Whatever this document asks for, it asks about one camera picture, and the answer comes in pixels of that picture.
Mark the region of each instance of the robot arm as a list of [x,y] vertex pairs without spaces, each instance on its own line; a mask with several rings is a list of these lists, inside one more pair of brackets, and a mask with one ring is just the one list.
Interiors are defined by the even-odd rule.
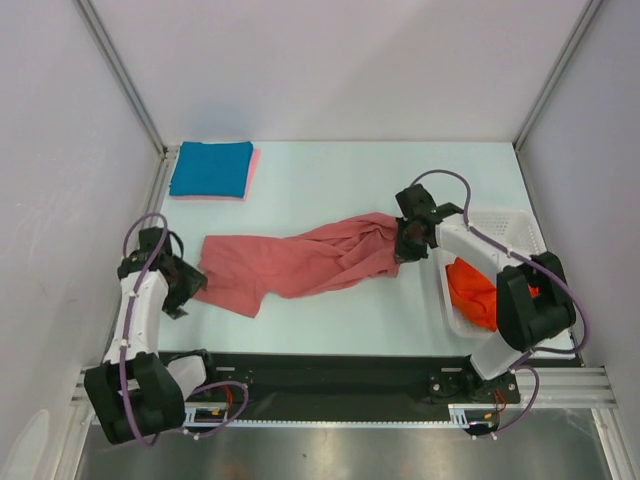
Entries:
[[[124,258],[118,268],[122,301],[114,337],[103,363],[85,373],[89,400],[107,439],[114,444],[135,437],[124,406],[125,395],[140,433],[152,435],[181,427],[184,401],[207,380],[204,352],[186,354],[166,366],[158,357],[161,312],[172,318],[186,315],[182,305],[206,284],[204,275],[173,254],[169,236],[149,271],[144,271],[161,233],[157,227],[141,230],[140,248]],[[182,242],[173,236],[181,247]],[[125,335],[127,322],[129,330]],[[127,345],[126,392],[120,383],[123,343]]]
[[[566,293],[546,275],[538,275],[531,266],[478,238],[465,224],[462,209],[450,203],[436,205],[420,184],[403,190],[396,199],[404,215],[398,219],[398,262],[427,258],[428,249],[443,248],[463,258],[496,286],[498,331],[467,357],[467,373],[476,387],[505,374],[526,352],[575,323],[573,302]],[[531,258],[565,280],[562,264],[554,254],[511,252]],[[535,298],[529,285],[539,289]]]

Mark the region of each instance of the white plastic basket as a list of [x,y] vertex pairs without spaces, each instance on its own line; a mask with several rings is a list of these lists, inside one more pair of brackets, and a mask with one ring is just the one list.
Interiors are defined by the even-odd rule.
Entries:
[[[521,210],[475,210],[469,212],[469,219],[481,232],[490,235],[502,244],[522,248],[536,254],[546,251],[538,223],[528,212]],[[451,329],[466,338],[491,336],[491,331],[471,323],[451,304],[445,267],[455,261],[455,255],[442,248],[437,248],[434,250],[434,256],[440,274],[444,304],[443,315]]]

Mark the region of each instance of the orange object in basket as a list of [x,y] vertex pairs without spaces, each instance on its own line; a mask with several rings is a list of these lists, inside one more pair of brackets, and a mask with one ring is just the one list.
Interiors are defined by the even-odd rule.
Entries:
[[[474,325],[492,332],[498,329],[496,323],[496,287],[479,271],[461,258],[445,267],[451,303]],[[537,288],[529,287],[531,295],[538,294]]]

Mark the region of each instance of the folded blue towel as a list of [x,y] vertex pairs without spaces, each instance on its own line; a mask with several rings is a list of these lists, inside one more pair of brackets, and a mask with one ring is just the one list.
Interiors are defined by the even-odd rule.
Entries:
[[169,195],[244,197],[253,144],[184,142]]

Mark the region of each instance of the pink folded towel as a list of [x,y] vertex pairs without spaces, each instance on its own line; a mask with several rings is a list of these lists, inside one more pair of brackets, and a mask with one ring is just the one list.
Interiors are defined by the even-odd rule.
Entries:
[[340,290],[367,277],[395,277],[396,219],[370,213],[296,237],[207,236],[195,298],[255,317],[268,292],[285,298]]

